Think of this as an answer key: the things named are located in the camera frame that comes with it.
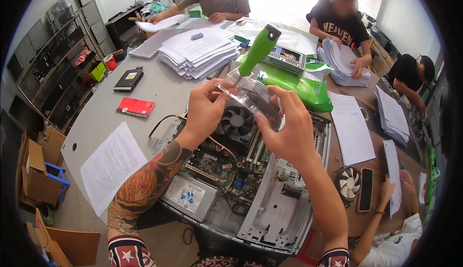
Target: white t-shirt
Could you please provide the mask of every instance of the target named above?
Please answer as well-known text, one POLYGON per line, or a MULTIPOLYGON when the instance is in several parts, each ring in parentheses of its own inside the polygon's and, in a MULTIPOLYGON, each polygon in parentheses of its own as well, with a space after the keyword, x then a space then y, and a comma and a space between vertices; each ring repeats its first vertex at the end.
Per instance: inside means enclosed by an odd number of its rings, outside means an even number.
POLYGON ((423 226, 420 215, 414 214, 404 220, 402 230, 377 247, 371 247, 360 267, 395 267, 402 266, 410 255, 415 239, 421 237, 423 226))

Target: red booklet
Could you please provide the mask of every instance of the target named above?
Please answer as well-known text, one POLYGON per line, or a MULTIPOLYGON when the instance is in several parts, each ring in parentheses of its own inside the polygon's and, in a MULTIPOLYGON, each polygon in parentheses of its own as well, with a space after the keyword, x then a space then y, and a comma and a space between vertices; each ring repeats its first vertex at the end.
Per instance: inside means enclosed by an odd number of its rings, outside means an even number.
POLYGON ((116 111, 136 117, 146 118, 151 114, 155 104, 156 102, 124 97, 116 111))

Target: arm tattoo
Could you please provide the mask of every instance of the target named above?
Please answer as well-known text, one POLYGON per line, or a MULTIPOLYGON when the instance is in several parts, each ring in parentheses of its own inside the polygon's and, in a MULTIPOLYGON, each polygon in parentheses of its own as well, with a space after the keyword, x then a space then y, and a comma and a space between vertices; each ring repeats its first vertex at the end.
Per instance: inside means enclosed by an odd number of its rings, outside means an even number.
POLYGON ((173 141, 125 181, 109 204, 108 230, 138 235, 136 219, 154 205, 190 154, 173 141))

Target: person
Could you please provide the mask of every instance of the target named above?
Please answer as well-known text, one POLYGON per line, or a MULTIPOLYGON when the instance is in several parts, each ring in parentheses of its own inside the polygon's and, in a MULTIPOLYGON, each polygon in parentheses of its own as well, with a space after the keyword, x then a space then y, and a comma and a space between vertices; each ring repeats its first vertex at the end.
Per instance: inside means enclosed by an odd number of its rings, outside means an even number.
MULTIPOLYGON (((140 214, 154 205, 170 183, 178 169, 217 127, 227 98, 215 86, 220 79, 214 78, 191 91, 188 104, 188 120, 180 134, 164 150, 136 171, 117 191, 108 207, 109 260, 113 267, 155 266, 154 259, 139 237, 136 221, 140 214)), ((274 132, 263 114, 256 114, 256 122, 266 147, 277 156, 291 162, 307 183, 313 213, 324 237, 323 255, 319 263, 337 262, 336 266, 348 266, 347 215, 341 198, 322 165, 313 141, 312 119, 294 91, 278 86, 268 89, 281 99, 286 124, 274 132)), ((203 266, 234 266, 240 260, 245 266, 262 267, 257 261, 246 258, 219 256, 201 258, 196 264, 203 266)))
POLYGON ((209 17, 211 23, 220 23, 224 20, 236 21, 243 16, 249 17, 251 8, 248 0, 182 0, 178 5, 151 17, 148 22, 157 22, 180 14, 186 7, 199 3, 202 13, 209 17))
POLYGON ((410 54, 404 54, 391 67, 386 79, 399 94, 405 95, 424 115, 426 105, 417 91, 423 83, 430 85, 435 74, 434 63, 428 56, 421 56, 417 61, 410 54))
POLYGON ((374 217, 365 229, 358 244, 350 254, 352 262, 359 266, 368 267, 395 267, 402 266, 416 247, 418 239, 421 237, 423 227, 421 225, 420 214, 418 213, 418 198, 415 186, 410 173, 400 170, 402 181, 402 199, 410 203, 411 216, 404 220, 402 229, 396 235, 383 240, 373 240, 376 229, 378 228, 384 208, 388 204, 389 198, 394 192, 395 186, 386 178, 381 188, 381 200, 374 217))
POLYGON ((320 39, 331 39, 339 49, 341 44, 362 48, 363 57, 353 59, 353 77, 362 78, 362 68, 371 64, 368 34, 357 15, 357 0, 319 0, 306 15, 309 32, 320 39))

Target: blue stool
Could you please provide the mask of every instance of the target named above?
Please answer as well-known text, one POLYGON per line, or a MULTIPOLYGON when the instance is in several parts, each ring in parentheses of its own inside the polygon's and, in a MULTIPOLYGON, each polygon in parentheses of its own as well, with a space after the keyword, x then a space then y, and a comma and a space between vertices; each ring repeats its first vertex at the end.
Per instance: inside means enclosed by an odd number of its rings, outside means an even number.
POLYGON ((47 162, 45 162, 45 167, 48 173, 47 176, 50 179, 53 179, 61 183, 61 191, 58 195, 58 199, 60 199, 61 201, 64 201, 64 196, 66 196, 66 192, 71 186, 71 184, 64 177, 64 172, 66 170, 62 167, 55 166, 47 162))

